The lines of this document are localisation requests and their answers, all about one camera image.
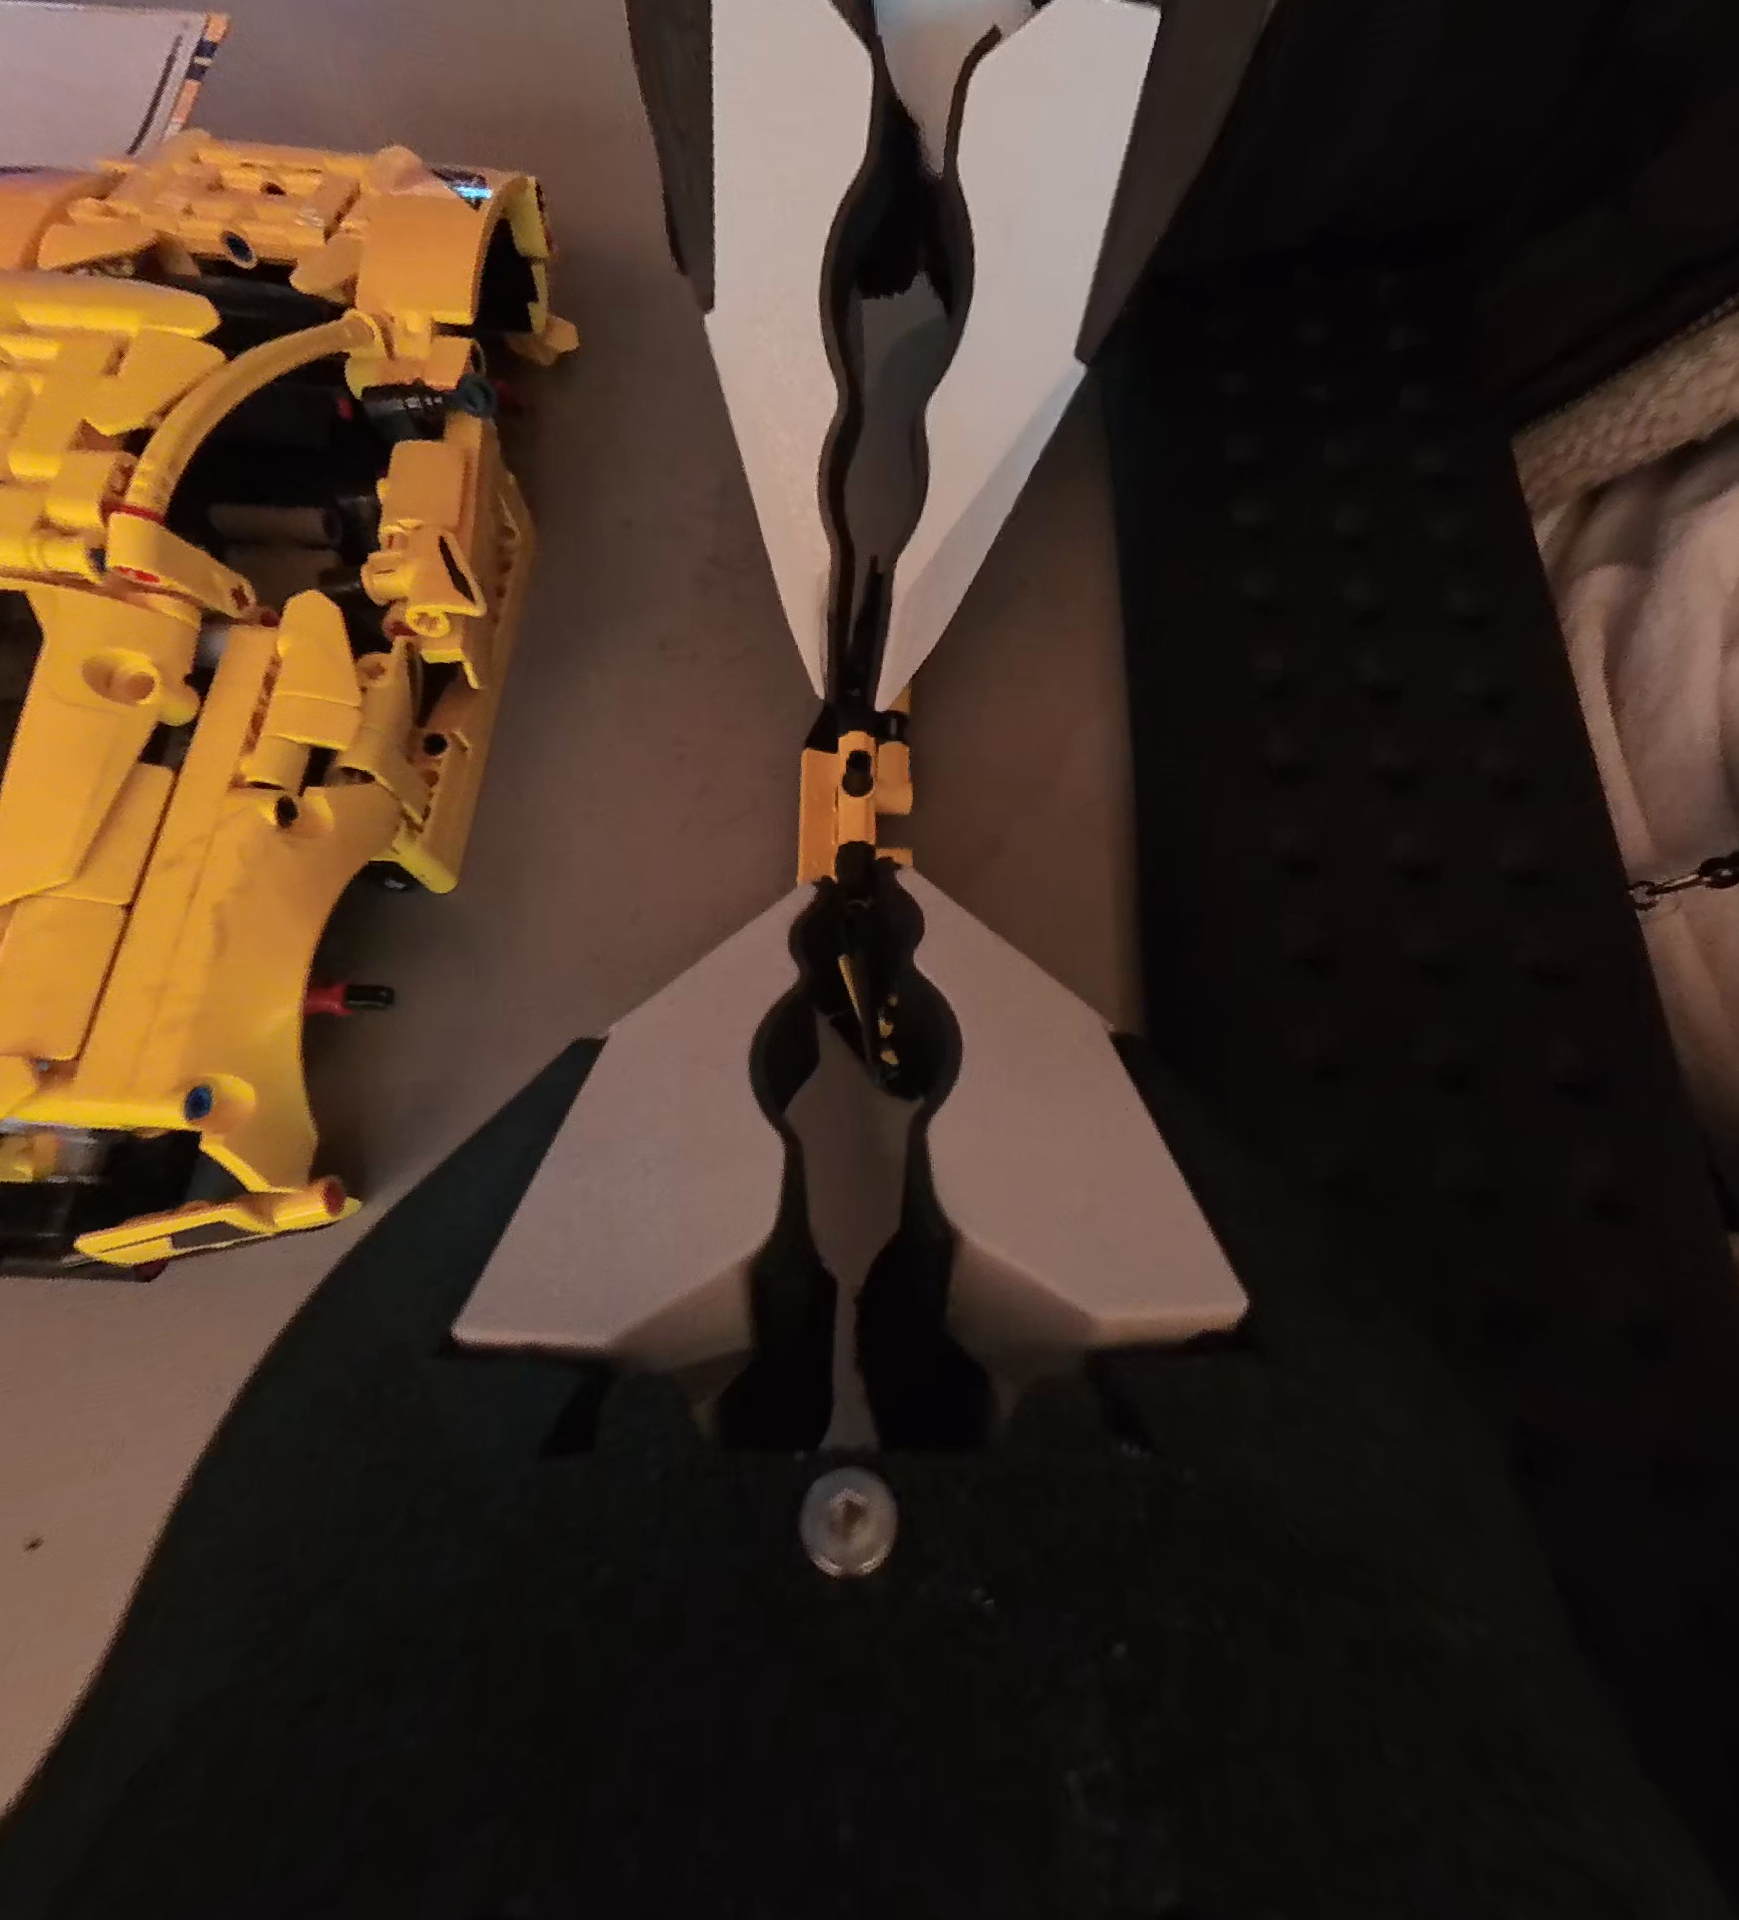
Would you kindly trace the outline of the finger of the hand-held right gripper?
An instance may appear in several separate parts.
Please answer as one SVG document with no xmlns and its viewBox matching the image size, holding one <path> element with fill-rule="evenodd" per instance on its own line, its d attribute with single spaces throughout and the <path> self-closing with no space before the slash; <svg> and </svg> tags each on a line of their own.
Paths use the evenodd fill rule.
<svg viewBox="0 0 1739 1920">
<path fill-rule="evenodd" d="M 887 591 L 879 708 L 943 638 L 1079 388 L 1159 29 L 1153 4 L 1045 4 L 957 80 L 943 184 L 969 231 L 969 291 L 921 414 L 927 491 Z"/>
<path fill-rule="evenodd" d="M 785 626 L 831 706 L 837 538 L 835 237 L 865 180 L 879 105 L 867 4 L 713 3 L 713 285 L 703 320 Z"/>
</svg>

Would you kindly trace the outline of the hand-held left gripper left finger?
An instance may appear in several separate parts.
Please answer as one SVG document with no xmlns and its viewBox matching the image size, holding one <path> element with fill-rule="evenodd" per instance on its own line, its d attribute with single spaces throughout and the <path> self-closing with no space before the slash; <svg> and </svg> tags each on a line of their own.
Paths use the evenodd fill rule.
<svg viewBox="0 0 1739 1920">
<path fill-rule="evenodd" d="M 819 1065 L 797 885 L 597 1044 L 461 1306 L 473 1353 L 711 1387 L 735 1449 L 833 1421 L 835 1278 L 787 1111 Z"/>
</svg>

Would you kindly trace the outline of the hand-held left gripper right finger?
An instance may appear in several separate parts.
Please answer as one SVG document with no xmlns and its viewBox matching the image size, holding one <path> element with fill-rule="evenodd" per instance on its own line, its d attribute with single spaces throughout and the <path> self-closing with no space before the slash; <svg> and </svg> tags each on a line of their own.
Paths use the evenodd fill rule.
<svg viewBox="0 0 1739 1920">
<path fill-rule="evenodd" d="M 879 869 L 865 1069 L 905 1115 L 861 1284 L 883 1449 L 979 1449 L 1085 1357 L 1230 1333 L 1242 1286 L 1111 1025 L 931 880 Z"/>
</svg>

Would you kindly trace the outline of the open building instruction booklet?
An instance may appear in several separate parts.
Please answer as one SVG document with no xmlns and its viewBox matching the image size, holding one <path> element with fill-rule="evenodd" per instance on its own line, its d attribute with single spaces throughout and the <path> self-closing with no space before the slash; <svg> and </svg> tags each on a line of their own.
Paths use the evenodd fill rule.
<svg viewBox="0 0 1739 1920">
<path fill-rule="evenodd" d="M 153 152 L 187 125 L 227 13 L 0 3 L 0 169 Z"/>
</svg>

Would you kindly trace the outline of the slim black yellow brick strip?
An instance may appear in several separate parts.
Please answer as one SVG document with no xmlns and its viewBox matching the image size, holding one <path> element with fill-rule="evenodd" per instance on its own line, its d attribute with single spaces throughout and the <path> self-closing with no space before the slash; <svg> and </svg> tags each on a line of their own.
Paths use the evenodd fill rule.
<svg viewBox="0 0 1739 1920">
<path fill-rule="evenodd" d="M 799 759 L 795 876 L 817 890 L 811 992 L 819 1013 L 853 1044 L 879 1092 L 911 1096 L 895 874 L 913 857 L 883 842 L 881 830 L 913 810 L 913 688 L 881 693 L 887 615 L 887 570 L 867 558 L 833 631 L 827 697 Z"/>
</svg>

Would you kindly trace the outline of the yellow toy brick car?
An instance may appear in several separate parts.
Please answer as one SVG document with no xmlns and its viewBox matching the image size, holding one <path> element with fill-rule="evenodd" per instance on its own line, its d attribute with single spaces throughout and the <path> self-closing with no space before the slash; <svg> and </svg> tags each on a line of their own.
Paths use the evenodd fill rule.
<svg viewBox="0 0 1739 1920">
<path fill-rule="evenodd" d="M 527 595 L 533 176 L 183 133 L 0 169 L 0 1276 L 343 1222 L 305 1029 L 463 871 Z"/>
</svg>

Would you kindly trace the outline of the grey desk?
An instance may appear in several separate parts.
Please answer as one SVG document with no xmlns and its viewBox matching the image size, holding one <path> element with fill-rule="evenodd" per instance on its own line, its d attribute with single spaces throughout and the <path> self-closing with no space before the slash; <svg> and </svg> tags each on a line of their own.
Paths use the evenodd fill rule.
<svg viewBox="0 0 1739 1920">
<path fill-rule="evenodd" d="M 199 1458 L 331 1268 L 585 1038 L 773 904 L 811 695 L 693 301 L 619 4 L 221 4 L 213 134 L 535 176 L 581 349 L 509 419 L 537 523 L 527 652 L 459 888 L 341 933 L 393 986 L 319 1020 L 365 1210 L 147 1284 L 0 1281 L 0 1817 L 79 1706 Z"/>
</svg>

